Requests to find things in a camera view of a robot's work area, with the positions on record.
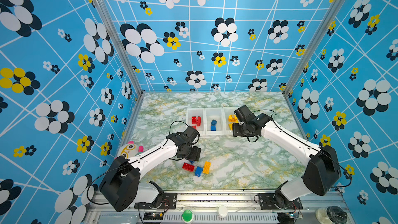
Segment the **red long lego brick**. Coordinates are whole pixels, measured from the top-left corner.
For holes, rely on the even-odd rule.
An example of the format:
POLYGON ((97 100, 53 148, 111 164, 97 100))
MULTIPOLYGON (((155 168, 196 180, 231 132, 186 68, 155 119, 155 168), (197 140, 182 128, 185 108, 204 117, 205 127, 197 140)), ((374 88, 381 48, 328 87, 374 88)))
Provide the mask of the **red long lego brick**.
POLYGON ((193 172, 195 170, 195 166, 192 164, 184 163, 182 169, 188 172, 193 172))

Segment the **yellow round lego piece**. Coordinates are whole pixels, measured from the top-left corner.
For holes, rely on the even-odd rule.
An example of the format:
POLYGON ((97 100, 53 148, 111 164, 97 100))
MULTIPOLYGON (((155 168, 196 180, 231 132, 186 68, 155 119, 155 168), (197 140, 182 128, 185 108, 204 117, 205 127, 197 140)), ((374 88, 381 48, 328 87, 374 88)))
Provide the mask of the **yellow round lego piece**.
POLYGON ((237 123, 238 119, 237 119, 236 115, 229 115, 228 116, 228 121, 231 122, 231 123, 237 123))

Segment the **blue lego brick bottom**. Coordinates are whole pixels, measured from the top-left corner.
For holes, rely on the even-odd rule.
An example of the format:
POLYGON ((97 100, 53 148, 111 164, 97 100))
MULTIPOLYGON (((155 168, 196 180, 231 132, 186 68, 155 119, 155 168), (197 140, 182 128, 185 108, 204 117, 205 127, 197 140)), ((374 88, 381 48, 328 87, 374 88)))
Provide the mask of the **blue lego brick bottom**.
POLYGON ((202 173, 203 173, 203 168, 202 167, 196 167, 195 172, 194 172, 195 176, 201 177, 202 173))

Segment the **yellow long lego brick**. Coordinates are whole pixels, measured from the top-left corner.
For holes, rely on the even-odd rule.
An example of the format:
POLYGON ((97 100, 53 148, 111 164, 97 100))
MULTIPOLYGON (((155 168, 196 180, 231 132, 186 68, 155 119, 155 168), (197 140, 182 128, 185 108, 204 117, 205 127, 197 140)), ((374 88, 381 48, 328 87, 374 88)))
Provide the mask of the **yellow long lego brick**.
POLYGON ((210 167, 211 167, 211 163, 205 161, 204 167, 203 167, 203 173, 204 173, 204 174, 209 174, 210 167))

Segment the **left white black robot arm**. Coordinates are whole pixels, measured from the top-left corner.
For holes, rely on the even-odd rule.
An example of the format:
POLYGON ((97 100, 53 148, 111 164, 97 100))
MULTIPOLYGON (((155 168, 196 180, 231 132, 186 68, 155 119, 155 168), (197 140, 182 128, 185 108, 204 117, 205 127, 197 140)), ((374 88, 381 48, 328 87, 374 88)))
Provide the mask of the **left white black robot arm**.
POLYGON ((183 132, 170 133, 159 145, 134 157, 117 157, 105 173, 99 191, 116 212, 130 205, 144 203, 161 206, 164 191, 155 182, 142 183, 141 179, 152 169, 171 158, 199 161, 201 149, 195 146, 200 134, 192 126, 183 132))

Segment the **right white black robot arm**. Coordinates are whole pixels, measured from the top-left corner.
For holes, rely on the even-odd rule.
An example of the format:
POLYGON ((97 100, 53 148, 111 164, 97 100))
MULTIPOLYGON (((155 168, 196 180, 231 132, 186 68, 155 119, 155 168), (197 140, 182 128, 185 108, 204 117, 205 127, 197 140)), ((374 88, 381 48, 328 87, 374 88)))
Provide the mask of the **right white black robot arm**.
POLYGON ((233 124, 234 137, 260 137, 269 139, 291 155, 304 166, 302 176, 280 185, 274 193, 275 205, 286 209, 298 198, 307 194, 324 196, 341 178, 342 171, 337 153, 331 146, 321 147, 311 143, 283 128, 273 117, 267 114, 256 116, 246 105, 236 109, 234 115, 238 123, 233 124))

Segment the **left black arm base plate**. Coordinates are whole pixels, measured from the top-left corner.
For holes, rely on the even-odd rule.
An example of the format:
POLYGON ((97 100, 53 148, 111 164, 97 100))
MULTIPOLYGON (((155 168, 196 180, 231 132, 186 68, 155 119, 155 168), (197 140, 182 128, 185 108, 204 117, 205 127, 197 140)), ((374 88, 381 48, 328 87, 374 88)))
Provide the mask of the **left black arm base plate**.
POLYGON ((176 209, 177 193, 166 192, 162 195, 162 199, 155 199, 152 203, 139 202, 135 203, 135 209, 153 209, 153 210, 169 210, 176 209))

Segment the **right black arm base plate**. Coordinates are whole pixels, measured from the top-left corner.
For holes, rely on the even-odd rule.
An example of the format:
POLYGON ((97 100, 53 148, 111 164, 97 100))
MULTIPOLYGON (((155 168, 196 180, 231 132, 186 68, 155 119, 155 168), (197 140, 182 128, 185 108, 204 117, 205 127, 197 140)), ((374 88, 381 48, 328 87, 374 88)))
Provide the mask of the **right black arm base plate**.
POLYGON ((299 198, 286 203, 284 200, 276 200, 274 193, 256 194, 254 196, 254 202, 260 205, 261 210, 298 211, 303 209, 303 205, 299 198))

